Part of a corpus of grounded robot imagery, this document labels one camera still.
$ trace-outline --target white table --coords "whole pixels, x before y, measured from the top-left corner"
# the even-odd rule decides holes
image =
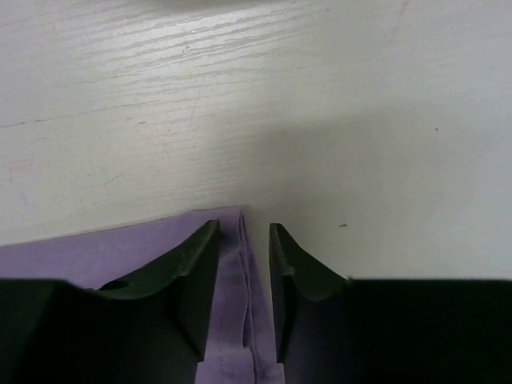
[[[510,0],[3,0],[0,47],[0,244],[248,204],[263,266],[512,277]]]

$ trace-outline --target black plastic jaw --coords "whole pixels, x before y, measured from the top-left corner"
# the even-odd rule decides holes
[[[286,384],[511,383],[512,283],[346,280],[270,226]]]
[[[0,383],[192,384],[206,347],[219,239],[218,222],[207,222],[97,291],[0,281]]]

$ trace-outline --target dark spot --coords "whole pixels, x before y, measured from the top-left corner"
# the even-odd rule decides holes
[[[108,282],[99,290],[120,290],[121,288],[128,287],[128,285],[128,282],[124,282],[123,280],[114,280],[112,282]]]

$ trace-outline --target purple cloth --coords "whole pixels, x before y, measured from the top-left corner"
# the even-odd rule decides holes
[[[59,278],[99,288],[175,248],[206,220],[222,240],[205,361],[196,384],[283,384],[274,331],[241,208],[0,248],[0,278]]]

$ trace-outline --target purple fabric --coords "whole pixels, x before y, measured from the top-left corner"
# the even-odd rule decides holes
[[[196,384],[283,384],[274,332],[241,208],[195,211],[136,226],[0,248],[0,278],[60,278],[85,288],[144,266],[206,220],[221,223],[217,283]]]

